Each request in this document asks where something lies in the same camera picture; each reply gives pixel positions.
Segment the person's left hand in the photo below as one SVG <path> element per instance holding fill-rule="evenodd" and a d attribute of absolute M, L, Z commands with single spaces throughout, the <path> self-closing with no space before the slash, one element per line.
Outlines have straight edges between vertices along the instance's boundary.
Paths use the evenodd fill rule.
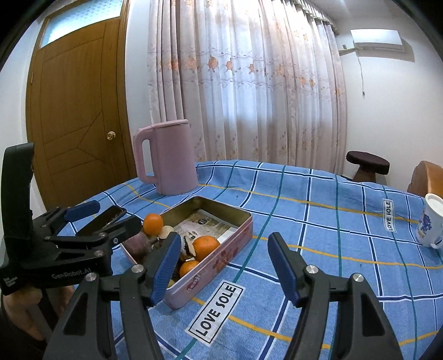
<path fill-rule="evenodd" d="M 50 289 L 50 309 L 56 312 L 56 322 L 68 306 L 74 291 L 73 286 Z M 43 326 L 43 321 L 36 321 L 38 317 L 33 314 L 44 294 L 46 294 L 44 290 L 29 287 L 2 296 L 4 309 L 9 320 L 20 330 L 38 341 L 45 341 L 49 334 Z"/>

